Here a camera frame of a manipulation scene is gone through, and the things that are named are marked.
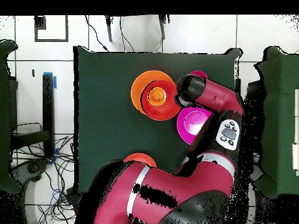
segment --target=black metal frame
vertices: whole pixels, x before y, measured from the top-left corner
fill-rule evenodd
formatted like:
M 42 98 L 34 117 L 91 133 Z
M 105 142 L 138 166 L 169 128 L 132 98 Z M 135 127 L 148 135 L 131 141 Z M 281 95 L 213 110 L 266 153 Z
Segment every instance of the black metal frame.
M 12 129 L 16 129 L 16 86 L 18 82 L 11 80 L 11 108 L 12 108 Z M 30 132 L 25 134 L 13 134 L 11 138 L 11 150 L 19 149 L 32 144 L 44 143 L 44 156 L 54 156 L 54 87 L 53 75 L 43 75 L 43 131 Z
M 11 77 L 9 78 L 9 87 L 11 90 L 11 111 L 12 111 L 12 124 L 11 124 L 11 130 L 16 130 L 18 121 L 17 121 L 17 115 L 16 115 L 16 90 L 18 89 L 18 82 L 16 78 Z
M 164 40 L 165 39 L 164 24 L 166 24 L 166 17 L 165 17 L 165 15 L 158 15 L 158 16 L 159 16 L 162 39 Z M 111 17 L 112 16 L 110 16 L 110 15 L 105 15 L 106 24 L 107 24 L 107 31 L 108 31 L 108 38 L 109 38 L 110 42 L 112 42 Z

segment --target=cable bundle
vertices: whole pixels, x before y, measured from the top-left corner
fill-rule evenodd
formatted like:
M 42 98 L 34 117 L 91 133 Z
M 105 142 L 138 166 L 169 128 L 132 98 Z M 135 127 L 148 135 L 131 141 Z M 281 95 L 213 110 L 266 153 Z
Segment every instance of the cable bundle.
M 28 124 L 38 124 L 40 126 L 41 129 L 41 125 L 39 123 L 28 123 Z M 65 193 L 65 181 L 63 179 L 63 172 L 67 171 L 67 172 L 73 172 L 74 170 L 70 170 L 67 169 L 67 166 L 69 163 L 74 163 L 74 143 L 71 142 L 70 140 L 72 140 L 74 138 L 74 136 L 72 137 L 68 137 L 65 136 L 64 138 L 61 139 L 56 139 L 55 142 L 55 146 L 57 146 L 58 143 L 60 143 L 62 141 L 62 144 L 60 146 L 60 148 L 58 149 L 58 152 L 56 154 L 54 154 L 54 156 L 52 158 L 50 158 L 49 160 L 53 163 L 53 166 L 55 167 L 56 171 L 57 171 L 57 189 L 54 188 L 54 186 L 52 185 L 52 180 L 51 177 L 49 176 L 49 174 L 45 171 L 45 174 L 47 175 L 47 177 L 49 178 L 50 181 L 50 187 L 53 190 L 53 194 L 49 203 L 49 207 L 44 211 L 40 205 L 38 205 L 38 209 L 39 211 L 42 213 L 42 216 L 39 219 L 38 224 L 53 224 L 54 220 L 55 221 L 66 221 L 67 224 L 69 220 L 74 219 L 75 218 L 75 214 L 74 214 L 74 209 L 72 207 L 72 205 L 68 202 L 67 200 L 67 194 Z M 68 155 L 68 154 L 64 154 L 61 153 L 62 148 L 67 145 L 67 143 L 69 143 L 72 154 L 73 155 Z M 29 152 L 25 152 L 23 149 L 19 149 L 18 151 L 14 151 L 14 153 L 17 154 L 23 154 L 23 155 L 32 155 L 36 158 L 44 158 L 45 156 L 44 154 L 44 150 L 43 148 L 40 146 L 39 143 L 37 143 L 38 146 L 33 146 L 30 145 L 28 146 L 28 150 Z M 32 152 L 32 148 L 37 148 L 39 150 L 41 150 L 41 152 L 37 152 L 37 153 L 33 153 Z M 17 159 L 24 159 L 24 160 L 32 160 L 33 158 L 26 158 L 26 157 L 18 157 Z M 63 160 L 62 164 L 59 165 L 57 164 L 57 160 L 61 159 Z M 66 217 L 64 212 L 66 211 L 72 211 L 74 214 L 71 217 Z

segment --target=red bowl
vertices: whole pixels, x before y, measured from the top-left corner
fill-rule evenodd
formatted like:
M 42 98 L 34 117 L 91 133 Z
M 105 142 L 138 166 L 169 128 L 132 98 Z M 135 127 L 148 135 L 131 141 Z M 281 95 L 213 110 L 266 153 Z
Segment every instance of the red bowl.
M 149 101 L 150 91 L 154 88 L 160 88 L 165 92 L 166 99 L 164 103 L 160 106 L 155 106 Z M 167 80 L 156 80 L 151 82 L 144 89 L 141 95 L 141 107 L 146 113 L 146 115 L 157 121 L 168 120 L 175 115 L 180 110 L 180 107 L 175 103 L 176 95 L 176 85 Z

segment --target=black chair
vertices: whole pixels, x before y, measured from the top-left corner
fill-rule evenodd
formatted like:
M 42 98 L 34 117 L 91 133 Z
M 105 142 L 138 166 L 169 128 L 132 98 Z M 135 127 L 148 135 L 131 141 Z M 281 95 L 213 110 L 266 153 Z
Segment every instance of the black chair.
M 112 15 L 105 15 L 106 24 L 107 24 L 107 31 L 108 31 L 108 37 L 109 37 L 110 42 L 112 42 L 111 19 L 114 16 L 120 17 L 120 16 L 137 16 L 137 15 L 113 15 L 113 16 Z M 160 22 L 162 39 L 164 40 L 165 39 L 164 24 L 166 24 L 166 15 L 158 15 L 158 17 L 159 17 L 159 22 Z

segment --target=chair leg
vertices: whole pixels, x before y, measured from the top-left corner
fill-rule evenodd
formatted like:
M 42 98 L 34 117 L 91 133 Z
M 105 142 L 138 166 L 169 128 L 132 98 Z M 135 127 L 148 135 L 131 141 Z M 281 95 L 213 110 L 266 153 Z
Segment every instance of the chair leg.
M 105 15 L 105 18 L 106 18 L 106 24 L 107 24 L 108 38 L 109 38 L 109 41 L 112 42 L 110 16 Z
M 159 15 L 159 22 L 160 22 L 162 39 L 164 40 L 165 39 L 165 32 L 164 32 L 164 25 L 163 25 L 162 15 Z

